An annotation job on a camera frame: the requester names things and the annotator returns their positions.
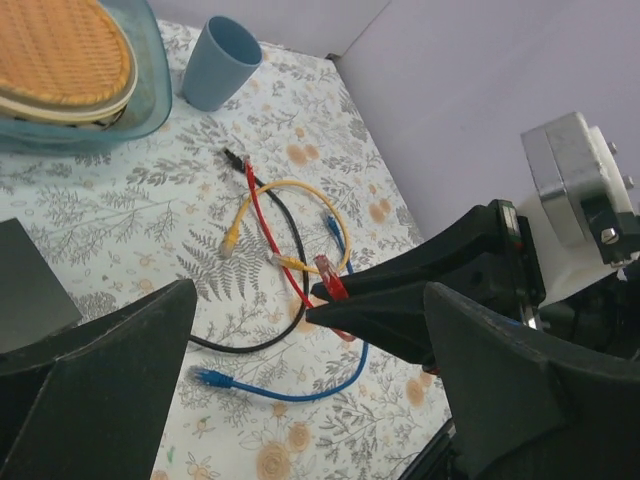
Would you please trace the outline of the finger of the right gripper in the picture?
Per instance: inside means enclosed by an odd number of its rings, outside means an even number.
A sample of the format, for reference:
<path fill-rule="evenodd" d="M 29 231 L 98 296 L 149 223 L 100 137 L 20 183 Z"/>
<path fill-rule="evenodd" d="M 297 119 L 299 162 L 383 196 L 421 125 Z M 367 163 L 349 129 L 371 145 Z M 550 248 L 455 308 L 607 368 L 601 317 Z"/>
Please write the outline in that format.
<path fill-rule="evenodd" d="M 434 280 L 502 248 L 497 203 L 472 207 L 444 231 L 378 265 L 340 277 L 351 297 L 418 280 Z"/>
<path fill-rule="evenodd" d="M 308 312 L 312 324 L 341 330 L 425 370 L 438 368 L 422 287 L 358 293 Z"/>

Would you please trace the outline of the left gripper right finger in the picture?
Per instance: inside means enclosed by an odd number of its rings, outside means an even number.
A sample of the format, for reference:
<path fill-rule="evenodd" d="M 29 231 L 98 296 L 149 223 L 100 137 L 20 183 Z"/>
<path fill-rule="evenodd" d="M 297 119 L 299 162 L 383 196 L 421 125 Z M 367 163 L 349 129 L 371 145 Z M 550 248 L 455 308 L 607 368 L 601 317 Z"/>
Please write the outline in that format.
<path fill-rule="evenodd" d="M 472 479 L 636 479 L 639 365 L 498 315 L 450 288 L 425 319 Z"/>

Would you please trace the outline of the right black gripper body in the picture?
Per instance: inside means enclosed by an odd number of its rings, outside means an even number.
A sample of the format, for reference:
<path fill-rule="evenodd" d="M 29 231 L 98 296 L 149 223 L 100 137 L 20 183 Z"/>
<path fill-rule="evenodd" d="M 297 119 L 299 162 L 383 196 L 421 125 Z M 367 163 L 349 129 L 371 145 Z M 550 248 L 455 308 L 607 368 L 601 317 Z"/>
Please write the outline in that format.
<path fill-rule="evenodd" d="M 607 267 L 589 276 L 569 297 L 542 307 L 546 289 L 527 219 L 508 201 L 496 200 L 494 206 L 503 224 L 514 284 L 516 307 L 511 316 L 530 328 L 599 353 L 628 354 L 639 340 L 639 327 L 632 319 L 639 282 L 627 285 L 618 278 L 621 268 Z"/>

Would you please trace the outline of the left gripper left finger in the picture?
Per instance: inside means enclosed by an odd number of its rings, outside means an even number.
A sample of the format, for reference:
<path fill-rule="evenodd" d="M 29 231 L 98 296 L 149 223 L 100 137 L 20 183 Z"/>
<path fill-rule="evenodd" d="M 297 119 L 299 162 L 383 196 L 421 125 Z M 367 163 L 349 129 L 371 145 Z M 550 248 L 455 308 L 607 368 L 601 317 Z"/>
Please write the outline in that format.
<path fill-rule="evenodd" d="M 196 304 L 176 280 L 2 355 L 2 478 L 150 478 Z"/>

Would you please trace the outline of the black network switch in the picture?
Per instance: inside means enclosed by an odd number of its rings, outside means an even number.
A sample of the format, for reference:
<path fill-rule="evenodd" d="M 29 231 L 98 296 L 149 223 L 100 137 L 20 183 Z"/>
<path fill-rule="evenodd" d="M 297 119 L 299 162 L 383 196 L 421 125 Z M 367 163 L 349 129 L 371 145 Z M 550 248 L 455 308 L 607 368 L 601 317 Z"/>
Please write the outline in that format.
<path fill-rule="evenodd" d="M 1 352 L 77 325 L 82 315 L 18 219 L 1 223 Z"/>

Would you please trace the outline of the floral table mat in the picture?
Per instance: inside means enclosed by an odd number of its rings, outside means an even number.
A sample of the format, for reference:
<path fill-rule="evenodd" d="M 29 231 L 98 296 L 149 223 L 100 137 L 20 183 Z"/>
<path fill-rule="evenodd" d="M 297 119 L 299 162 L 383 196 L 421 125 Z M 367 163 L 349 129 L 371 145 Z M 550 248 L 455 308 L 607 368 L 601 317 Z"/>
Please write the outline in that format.
<path fill-rule="evenodd" d="M 181 95 L 152 135 L 108 153 L 1 157 L 1 214 L 17 218 L 85 319 L 178 278 L 198 292 L 184 366 L 273 392 L 266 399 L 177 382 L 150 479 L 397 479 L 447 420 L 440 381 L 299 316 L 271 261 L 247 186 L 249 158 L 281 253 L 339 262 L 343 219 L 364 270 L 421 235 L 330 61 L 263 43 L 263 62 L 211 114 Z"/>

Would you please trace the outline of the teal plastic tub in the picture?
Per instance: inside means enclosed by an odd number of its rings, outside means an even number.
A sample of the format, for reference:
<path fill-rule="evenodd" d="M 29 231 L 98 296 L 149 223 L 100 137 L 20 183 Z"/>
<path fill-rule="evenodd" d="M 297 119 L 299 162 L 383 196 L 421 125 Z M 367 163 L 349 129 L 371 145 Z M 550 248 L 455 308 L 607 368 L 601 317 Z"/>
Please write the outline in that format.
<path fill-rule="evenodd" d="M 3 118 L 3 152 L 67 155 L 109 151 L 154 133 L 169 117 L 172 86 L 156 17 L 146 1 L 104 1 L 131 43 L 138 81 L 120 119 L 106 130 L 42 125 Z"/>

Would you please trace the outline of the blue plastic cup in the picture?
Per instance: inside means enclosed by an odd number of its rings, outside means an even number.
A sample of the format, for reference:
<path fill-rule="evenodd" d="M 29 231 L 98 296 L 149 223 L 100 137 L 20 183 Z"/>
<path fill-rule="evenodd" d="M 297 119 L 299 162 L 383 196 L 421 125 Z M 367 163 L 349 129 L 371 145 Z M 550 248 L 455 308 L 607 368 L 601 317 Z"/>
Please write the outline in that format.
<path fill-rule="evenodd" d="M 182 93 L 198 110 L 218 110 L 258 69 L 261 46 L 241 24 L 226 16 L 210 18 L 185 69 Z"/>

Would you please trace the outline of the woven wicker round plate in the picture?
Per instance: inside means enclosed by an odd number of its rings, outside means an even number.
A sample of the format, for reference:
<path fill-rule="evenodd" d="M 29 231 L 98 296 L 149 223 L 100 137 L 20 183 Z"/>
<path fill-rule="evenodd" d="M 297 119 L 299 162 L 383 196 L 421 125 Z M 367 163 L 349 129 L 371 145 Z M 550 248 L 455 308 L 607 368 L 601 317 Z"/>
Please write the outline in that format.
<path fill-rule="evenodd" d="M 104 130 L 138 82 L 127 35 L 98 1 L 1 3 L 1 115 Z"/>

